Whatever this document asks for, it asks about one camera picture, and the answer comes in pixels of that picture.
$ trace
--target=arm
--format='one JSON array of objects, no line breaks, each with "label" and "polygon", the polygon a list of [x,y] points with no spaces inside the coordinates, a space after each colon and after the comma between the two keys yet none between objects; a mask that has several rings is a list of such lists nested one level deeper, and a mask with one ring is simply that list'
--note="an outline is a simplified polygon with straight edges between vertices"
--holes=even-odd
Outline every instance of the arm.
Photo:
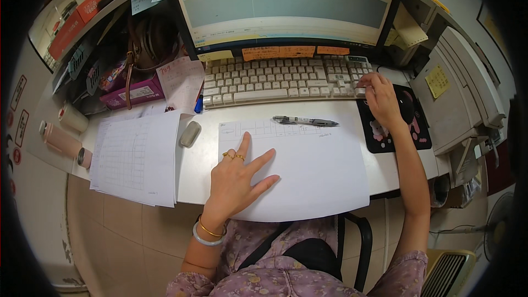
[{"label": "arm", "polygon": [[429,234],[430,198],[424,167],[403,121],[392,83],[381,74],[364,75],[358,87],[366,86],[368,106],[376,120],[393,138],[405,209],[403,229],[393,260],[413,250],[426,252]]},{"label": "arm", "polygon": [[[203,227],[214,234],[221,235],[223,225],[228,218],[247,208],[279,180],[278,175],[270,175],[251,187],[251,178],[264,164],[271,160],[275,154],[275,149],[268,150],[245,166],[244,161],[235,155],[241,155],[245,158],[249,141],[250,135],[246,132],[238,151],[229,149],[228,155],[224,156],[222,161],[211,171],[211,195],[205,203],[201,222]],[[206,232],[200,224],[198,224],[196,232],[206,241],[220,239]],[[221,245],[205,246],[191,237],[181,272],[199,273],[209,280],[213,280],[216,267],[220,261],[221,249]]]}]

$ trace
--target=floral blouse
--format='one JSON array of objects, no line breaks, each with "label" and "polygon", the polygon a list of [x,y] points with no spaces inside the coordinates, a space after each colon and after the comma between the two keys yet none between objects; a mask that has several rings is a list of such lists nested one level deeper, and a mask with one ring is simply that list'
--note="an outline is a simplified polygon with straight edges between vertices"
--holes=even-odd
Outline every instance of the floral blouse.
[{"label": "floral blouse", "polygon": [[[288,248],[308,238],[326,241],[337,254],[335,221],[336,216],[294,222],[273,241],[259,261],[237,272],[246,257],[277,229],[278,224],[231,220],[216,270],[217,283],[202,274],[180,273],[168,284],[167,296],[365,296],[344,286],[330,274],[309,270],[295,259],[282,256]],[[367,295],[419,296],[426,268],[424,252],[409,252],[390,264]]]}]

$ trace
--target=black mouse pad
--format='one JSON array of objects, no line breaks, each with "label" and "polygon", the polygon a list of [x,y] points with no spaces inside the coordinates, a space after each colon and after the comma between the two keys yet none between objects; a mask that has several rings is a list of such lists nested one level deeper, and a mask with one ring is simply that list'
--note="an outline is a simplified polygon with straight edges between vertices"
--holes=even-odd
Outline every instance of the black mouse pad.
[{"label": "black mouse pad", "polygon": [[[394,91],[397,95],[405,95],[413,100],[414,116],[412,117],[412,122],[409,124],[409,133],[411,133],[414,146],[417,150],[431,149],[432,142],[429,131],[427,130],[424,112],[418,100],[416,100],[413,90],[409,87],[394,85]],[[366,148],[374,154],[394,152],[395,149],[391,134],[374,118],[368,108],[369,105],[367,105],[366,100],[357,100],[356,102],[360,111],[363,132],[365,133]]]}]

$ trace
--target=white keyboard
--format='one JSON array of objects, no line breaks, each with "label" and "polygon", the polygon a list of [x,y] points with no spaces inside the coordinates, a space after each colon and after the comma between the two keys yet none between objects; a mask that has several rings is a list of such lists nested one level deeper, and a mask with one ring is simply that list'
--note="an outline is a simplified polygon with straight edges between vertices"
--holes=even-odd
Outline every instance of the white keyboard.
[{"label": "white keyboard", "polygon": [[244,62],[242,57],[209,61],[205,68],[203,106],[228,106],[309,100],[365,98],[356,88],[372,72],[364,56],[315,56]]}]

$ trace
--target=woman's left hand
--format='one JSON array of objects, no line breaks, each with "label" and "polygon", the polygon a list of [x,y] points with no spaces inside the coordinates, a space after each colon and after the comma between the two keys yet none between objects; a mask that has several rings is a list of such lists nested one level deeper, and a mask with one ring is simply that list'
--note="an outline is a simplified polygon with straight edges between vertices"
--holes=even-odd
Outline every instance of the woman's left hand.
[{"label": "woman's left hand", "polygon": [[244,165],[244,160],[236,155],[246,157],[250,139],[249,132],[244,133],[240,148],[236,152],[229,149],[229,156],[224,156],[211,171],[211,196],[205,203],[202,214],[202,223],[206,227],[222,227],[228,218],[247,208],[279,180],[278,175],[270,175],[251,186],[251,178],[271,160],[275,149],[268,150],[248,165]]}]

